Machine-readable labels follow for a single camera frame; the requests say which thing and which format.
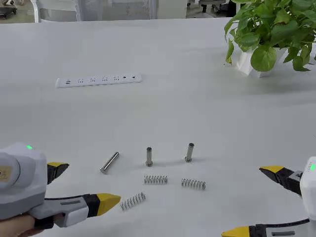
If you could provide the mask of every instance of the white chair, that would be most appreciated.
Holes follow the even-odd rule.
[[[77,0],[31,0],[35,22],[82,21]]]
[[[87,21],[157,19],[156,0],[84,0],[82,8]]]

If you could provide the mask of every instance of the silver shaft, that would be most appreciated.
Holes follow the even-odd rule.
[[[100,168],[100,171],[105,174],[107,169],[110,167],[111,163],[118,157],[119,153],[115,152],[114,155],[108,160],[108,162],[106,162],[105,165],[102,168]]]
[[[147,147],[147,159],[146,159],[146,166],[152,166],[153,161],[152,161],[152,148]]]
[[[186,162],[191,162],[192,160],[192,152],[193,152],[194,144],[190,143],[187,151],[187,156],[185,157]]]

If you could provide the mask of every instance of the white table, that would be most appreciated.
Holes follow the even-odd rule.
[[[307,217],[258,168],[303,169],[316,154],[315,68],[269,79],[224,65],[227,19],[0,25],[0,146],[22,141],[71,166],[47,197],[112,193],[147,200],[40,237],[219,237]],[[55,89],[58,77],[140,72],[142,83]],[[192,163],[185,163],[189,142]],[[153,148],[147,168],[146,147]],[[120,151],[108,175],[99,172]],[[166,186],[143,185],[167,174]],[[181,178],[207,182],[205,191]]]

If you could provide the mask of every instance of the power strip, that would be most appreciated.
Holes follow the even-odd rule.
[[[88,86],[88,85],[108,85],[141,82],[142,76],[140,74],[128,75],[112,75],[112,76],[96,76],[96,77],[82,77],[82,78],[58,78],[56,88]]]

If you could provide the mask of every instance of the coil spring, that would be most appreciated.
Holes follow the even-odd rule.
[[[144,175],[145,184],[166,184],[168,182],[167,176],[164,175]]]
[[[131,198],[128,198],[125,201],[122,201],[120,206],[121,206],[122,210],[124,211],[124,210],[131,208],[132,206],[134,206],[138,203],[141,203],[145,199],[146,199],[145,194],[140,193],[140,194],[137,194],[135,196],[132,196]]]
[[[182,179],[181,185],[183,187],[193,187],[203,190],[206,188],[206,183],[204,181],[199,181],[195,179]]]

